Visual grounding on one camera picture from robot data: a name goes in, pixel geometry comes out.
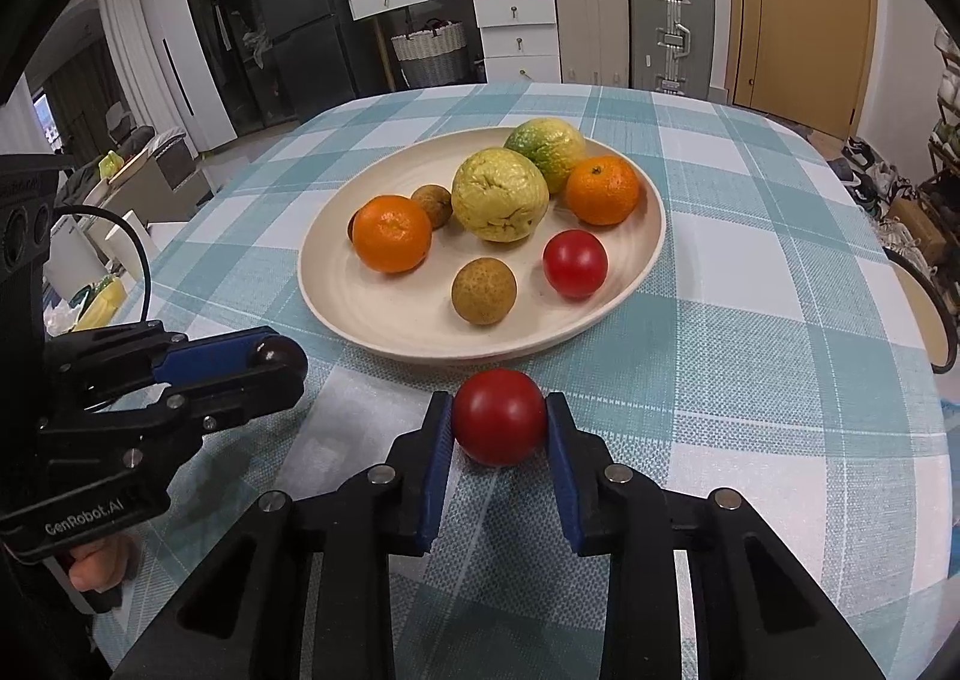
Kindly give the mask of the left hand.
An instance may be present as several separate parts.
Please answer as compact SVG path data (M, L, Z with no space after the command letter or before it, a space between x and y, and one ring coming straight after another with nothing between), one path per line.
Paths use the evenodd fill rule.
M98 538L70 550L68 579L78 592L106 592L125 579L135 543L127 534Z

